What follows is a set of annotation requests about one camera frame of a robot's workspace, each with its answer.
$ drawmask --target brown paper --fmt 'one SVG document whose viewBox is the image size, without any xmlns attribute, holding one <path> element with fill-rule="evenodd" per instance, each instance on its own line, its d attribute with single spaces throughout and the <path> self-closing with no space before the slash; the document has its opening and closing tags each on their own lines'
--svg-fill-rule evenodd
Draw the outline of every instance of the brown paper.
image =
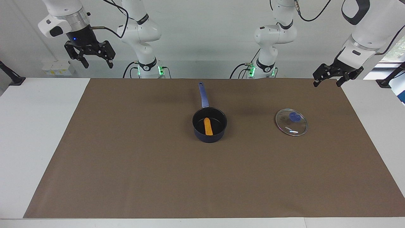
<svg viewBox="0 0 405 228">
<path fill-rule="evenodd" d="M 200 80 L 91 79 L 25 218 L 403 217 L 405 199 L 334 80 L 202 80 L 228 118 L 193 133 Z M 300 137 L 274 123 L 301 112 Z"/>
</svg>

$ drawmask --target window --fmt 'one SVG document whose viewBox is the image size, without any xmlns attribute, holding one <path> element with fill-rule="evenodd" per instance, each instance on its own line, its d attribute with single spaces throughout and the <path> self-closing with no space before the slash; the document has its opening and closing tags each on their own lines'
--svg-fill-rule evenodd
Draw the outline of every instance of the window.
<svg viewBox="0 0 405 228">
<path fill-rule="evenodd" d="M 393 62 L 404 62 L 405 61 L 405 37 L 388 52 L 380 63 L 393 63 Z"/>
</svg>

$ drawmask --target cable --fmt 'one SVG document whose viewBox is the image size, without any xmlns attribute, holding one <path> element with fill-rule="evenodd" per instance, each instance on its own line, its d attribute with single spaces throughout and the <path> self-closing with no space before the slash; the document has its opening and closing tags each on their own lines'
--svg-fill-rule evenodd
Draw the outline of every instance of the cable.
<svg viewBox="0 0 405 228">
<path fill-rule="evenodd" d="M 167 69 L 169 71 L 169 77 L 172 78 L 172 74 L 170 73 L 170 69 L 168 67 L 162 67 L 162 69 Z"/>
<path fill-rule="evenodd" d="M 395 34 L 394 38 L 391 40 L 390 45 L 388 45 L 387 49 L 385 49 L 385 51 L 383 53 L 379 53 L 377 52 L 375 55 L 376 56 L 380 56 L 380 55 L 384 55 L 385 53 L 387 53 L 387 51 L 390 49 L 392 43 L 395 41 L 395 39 L 397 38 L 397 36 L 401 33 L 401 31 L 404 29 L 405 26 L 402 26 L 402 28 Z"/>
<path fill-rule="evenodd" d="M 274 75 L 274 78 L 277 78 L 277 74 L 278 74 L 278 67 L 274 68 L 274 70 L 277 70 L 277 71 L 276 71 L 276 74 Z"/>
<path fill-rule="evenodd" d="M 169 77 L 172 78 L 172 74 L 170 73 L 170 69 L 167 68 L 167 70 L 169 71 Z"/>
<path fill-rule="evenodd" d="M 325 7 L 322 9 L 322 11 L 318 14 L 318 16 L 316 16 L 315 18 L 313 18 L 313 19 L 311 19 L 311 20 L 307 20 L 307 19 L 303 18 L 302 15 L 301 15 L 301 10 L 300 10 L 300 5 L 299 5 L 299 3 L 298 3 L 298 0 L 294 0 L 294 2 L 295 2 L 295 8 L 296 8 L 297 11 L 298 11 L 298 15 L 301 17 L 302 20 L 304 20 L 304 21 L 306 21 L 306 22 L 313 22 L 313 21 L 315 21 L 315 20 L 325 11 L 325 9 L 328 7 L 328 5 L 329 5 L 329 3 L 330 3 L 331 1 L 332 1 L 332 0 L 329 0 L 329 1 L 328 1 L 328 3 L 325 5 Z"/>
<path fill-rule="evenodd" d="M 257 50 L 256 55 L 254 55 L 253 59 L 250 61 L 250 63 L 253 63 L 253 60 L 256 58 L 257 54 L 259 54 L 260 52 L 260 48 L 259 50 Z M 249 69 L 249 66 L 247 66 L 246 71 L 243 73 L 242 79 L 245 77 L 245 74 L 247 72 L 247 70 Z"/>
<path fill-rule="evenodd" d="M 232 71 L 232 74 L 230 74 L 229 79 L 232 79 L 232 76 L 233 76 L 233 74 L 235 73 L 235 71 L 236 71 L 239 67 L 244 66 L 244 65 L 245 65 L 244 63 L 241 63 L 241 64 L 239 64 L 237 67 L 235 67 L 235 69 L 233 69 L 233 71 Z"/>
<path fill-rule="evenodd" d="M 403 72 L 403 73 L 400 74 L 400 75 L 397 75 L 397 76 L 393 77 L 392 79 L 397 78 L 397 77 L 399 77 L 399 76 L 401 76 L 401 75 L 403 75 L 403 74 L 405 74 L 405 72 Z"/>
<path fill-rule="evenodd" d="M 128 64 L 127 68 L 125 68 L 124 75 L 122 76 L 122 78 L 125 78 L 126 72 L 127 72 L 127 70 L 129 69 L 129 67 L 130 67 L 132 64 L 138 64 L 138 62 L 135 61 L 135 62 L 131 62 L 130 64 Z"/>
<path fill-rule="evenodd" d="M 246 71 L 248 71 L 248 69 L 243 69 L 243 70 L 241 70 L 241 72 L 239 73 L 238 79 L 240 79 L 240 78 L 241 78 L 241 74 L 242 74 L 242 72 L 245 72 L 245 73 L 246 73 Z"/>
<path fill-rule="evenodd" d="M 122 14 L 124 14 L 124 16 L 127 16 L 119 7 L 117 7 L 117 9 L 122 13 Z"/>
<path fill-rule="evenodd" d="M 107 27 L 104 27 L 104 26 L 90 27 L 90 29 L 92 29 L 92 30 L 105 29 L 105 30 L 108 30 L 108 31 L 114 33 L 114 35 L 116 35 L 118 38 L 121 39 L 122 37 L 124 37 L 125 31 L 126 31 L 126 27 L 128 26 L 128 20 L 129 20 L 128 11 L 127 11 L 126 9 L 124 9 L 123 7 L 121 7 L 121 6 L 117 5 L 117 4 L 115 4 L 115 3 L 111 3 L 111 2 L 109 2 L 109 1 L 107 1 L 107 0 L 103 0 L 103 1 L 106 2 L 106 3 L 108 3 L 108 4 L 110 4 L 110 5 L 113 5 L 113 6 L 117 7 L 118 9 L 122 9 L 123 11 L 125 11 L 127 19 L 126 19 L 126 21 L 125 21 L 125 27 L 124 27 L 124 30 L 122 31 L 122 35 L 120 36 L 120 35 L 118 35 L 116 32 L 114 32 L 112 29 L 107 28 Z"/>
<path fill-rule="evenodd" d="M 129 70 L 129 77 L 130 77 L 130 78 L 132 78 L 132 70 L 133 70 L 133 69 L 138 69 L 138 68 L 137 68 L 137 67 L 133 67 L 133 68 L 131 68 L 131 69 Z"/>
</svg>

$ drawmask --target table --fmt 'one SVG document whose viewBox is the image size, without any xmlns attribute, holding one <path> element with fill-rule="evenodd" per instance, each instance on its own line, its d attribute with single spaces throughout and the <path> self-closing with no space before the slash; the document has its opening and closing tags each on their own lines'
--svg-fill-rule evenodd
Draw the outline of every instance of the table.
<svg viewBox="0 0 405 228">
<path fill-rule="evenodd" d="M 1 227 L 404 227 L 405 218 L 21 219 L 89 79 L 28 78 L 0 97 Z M 356 80 L 343 90 L 405 195 L 405 107 L 391 90 Z"/>
</svg>

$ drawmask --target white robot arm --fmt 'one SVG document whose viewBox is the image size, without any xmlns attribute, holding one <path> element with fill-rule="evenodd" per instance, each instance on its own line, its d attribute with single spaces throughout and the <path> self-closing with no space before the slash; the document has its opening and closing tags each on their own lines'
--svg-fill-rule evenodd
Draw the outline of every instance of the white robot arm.
<svg viewBox="0 0 405 228">
<path fill-rule="evenodd" d="M 322 64 L 313 73 L 314 86 L 335 76 L 341 77 L 339 87 L 356 79 L 364 70 L 362 65 L 405 25 L 404 12 L 405 0 L 345 0 L 343 17 L 356 28 L 334 62 Z"/>
<path fill-rule="evenodd" d="M 255 32 L 255 41 L 260 45 L 260 55 L 254 63 L 255 73 L 250 74 L 248 78 L 271 77 L 278 54 L 274 45 L 291 43 L 297 37 L 297 29 L 293 23 L 295 12 L 294 0 L 277 0 L 273 11 L 277 24 L 260 27 Z"/>
<path fill-rule="evenodd" d="M 128 23 L 122 42 L 133 48 L 139 62 L 139 77 L 158 78 L 161 76 L 159 61 L 147 42 L 159 40 L 162 36 L 159 26 L 149 18 L 142 0 L 121 0 L 131 20 Z M 117 33 L 122 33 L 120 26 Z"/>
<path fill-rule="evenodd" d="M 94 31 L 90 27 L 88 16 L 80 0 L 42 0 L 49 15 L 38 23 L 38 27 L 46 37 L 56 37 L 66 34 L 69 41 L 65 49 L 71 59 L 82 62 L 89 67 L 83 55 L 96 55 L 106 60 L 110 68 L 115 57 L 114 49 L 108 41 L 97 41 Z"/>
</svg>

